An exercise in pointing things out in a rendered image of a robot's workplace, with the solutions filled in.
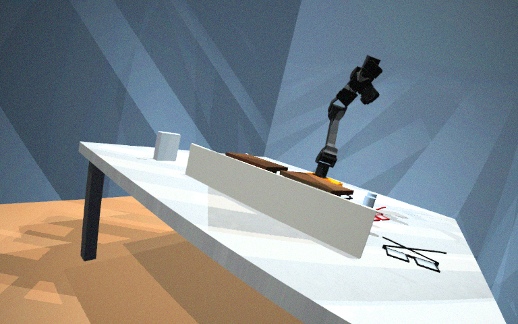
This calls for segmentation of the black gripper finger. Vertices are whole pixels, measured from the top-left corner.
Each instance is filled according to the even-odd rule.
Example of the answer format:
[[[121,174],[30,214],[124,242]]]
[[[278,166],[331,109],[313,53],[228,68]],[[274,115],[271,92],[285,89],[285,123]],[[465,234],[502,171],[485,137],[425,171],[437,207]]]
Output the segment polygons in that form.
[[[342,91],[351,99],[354,100],[358,95],[346,84]]]
[[[374,77],[364,67],[357,73],[357,81],[359,83],[366,82],[370,84],[373,80]]]

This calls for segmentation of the black-rimmed glasses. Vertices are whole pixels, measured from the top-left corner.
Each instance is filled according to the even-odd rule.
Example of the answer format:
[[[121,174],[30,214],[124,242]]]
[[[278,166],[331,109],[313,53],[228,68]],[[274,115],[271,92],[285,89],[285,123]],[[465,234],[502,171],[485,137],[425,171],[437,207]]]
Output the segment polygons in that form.
[[[389,240],[390,242],[393,242],[392,240],[390,240],[389,238],[385,238],[384,236],[382,237],[386,240]],[[419,252],[416,252],[414,250],[418,250],[418,251],[424,251],[424,252],[437,252],[437,253],[443,253],[443,254],[447,254],[446,252],[441,252],[441,251],[435,251],[435,250],[426,250],[426,249],[419,249],[419,248],[409,248],[409,247],[405,247],[404,245],[402,244],[398,244],[396,242],[393,242],[395,243],[396,245],[398,246],[392,246],[392,245],[382,245],[382,248],[383,249],[386,249],[386,254],[387,256],[389,257],[393,257],[395,259],[399,259],[401,261],[405,261],[407,263],[409,263],[409,258],[412,258],[415,260],[415,263],[417,264],[417,266],[420,266],[420,267],[423,267],[423,268],[426,268],[426,269],[429,269],[429,270],[432,270],[432,271],[435,271],[435,272],[439,272],[440,273],[440,270],[438,268],[438,265],[439,265],[439,262],[433,260],[433,259],[430,259],[428,258],[427,256],[424,256],[423,254],[420,254]],[[431,260],[432,262],[430,261],[427,261],[427,260],[424,260],[424,259],[420,259],[419,257],[415,257],[415,256],[412,256],[412,255],[409,255],[409,254],[405,254],[403,252],[398,252],[397,250],[394,250],[394,249],[390,249],[390,248],[387,248],[388,247],[391,247],[391,248],[402,248],[402,249],[408,249],[409,252],[414,252],[414,254],[418,254],[418,255],[421,255],[423,256],[424,258],[427,258],[428,260]]]

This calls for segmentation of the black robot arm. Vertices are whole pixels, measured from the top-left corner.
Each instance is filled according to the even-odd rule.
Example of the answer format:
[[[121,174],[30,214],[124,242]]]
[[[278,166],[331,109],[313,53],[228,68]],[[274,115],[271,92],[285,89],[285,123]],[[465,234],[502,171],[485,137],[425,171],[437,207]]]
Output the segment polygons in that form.
[[[350,82],[357,76],[357,73],[366,65],[366,63],[369,60],[373,60],[377,65],[380,63],[380,59],[367,55],[362,67],[357,66],[350,74],[350,81],[347,83],[348,86],[351,86]],[[379,97],[379,93],[374,88],[372,83],[370,83],[366,89],[364,89],[361,92],[358,91],[357,93],[359,95],[361,95],[360,101],[363,104],[372,103],[372,102],[374,102],[375,99],[377,99]],[[335,148],[335,141],[337,138],[339,120],[344,116],[344,114],[347,110],[347,106],[345,106],[345,108],[344,108],[344,107],[333,104],[336,100],[338,100],[337,97],[335,97],[333,100],[331,100],[330,106],[328,108],[328,118],[330,120],[329,127],[328,127],[328,136],[326,139],[325,147],[318,153],[318,156],[316,157],[315,162],[318,164],[316,171],[315,171],[315,173],[312,173],[312,175],[317,176],[322,179],[328,179],[326,176],[327,176],[329,167],[333,168],[337,161],[338,149]],[[322,163],[319,161],[322,161],[325,163]],[[326,163],[329,163],[330,165],[326,164]]]

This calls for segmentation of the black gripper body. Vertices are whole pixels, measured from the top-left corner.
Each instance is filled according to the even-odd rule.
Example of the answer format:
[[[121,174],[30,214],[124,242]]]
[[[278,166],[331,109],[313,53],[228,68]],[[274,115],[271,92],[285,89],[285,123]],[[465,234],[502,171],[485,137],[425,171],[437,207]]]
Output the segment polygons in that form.
[[[377,77],[382,73],[382,69],[373,61],[369,60],[366,65],[363,67],[367,69],[367,71],[370,73],[371,76],[374,77],[374,79],[377,79]],[[359,83],[357,81],[357,76],[350,82],[351,86],[349,86],[355,93],[358,91],[361,92],[365,88],[367,88],[368,83],[363,82]],[[352,88],[353,87],[353,88]],[[336,95],[336,97],[345,105],[350,105],[353,100],[351,100],[343,91],[342,89],[339,91],[339,93]]]

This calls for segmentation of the grey flat rectangular panel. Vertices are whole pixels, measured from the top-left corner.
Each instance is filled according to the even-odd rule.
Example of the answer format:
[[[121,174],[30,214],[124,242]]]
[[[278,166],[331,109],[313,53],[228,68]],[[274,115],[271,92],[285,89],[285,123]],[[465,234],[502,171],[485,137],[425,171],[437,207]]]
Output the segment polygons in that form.
[[[191,143],[185,174],[361,259],[377,210]]]

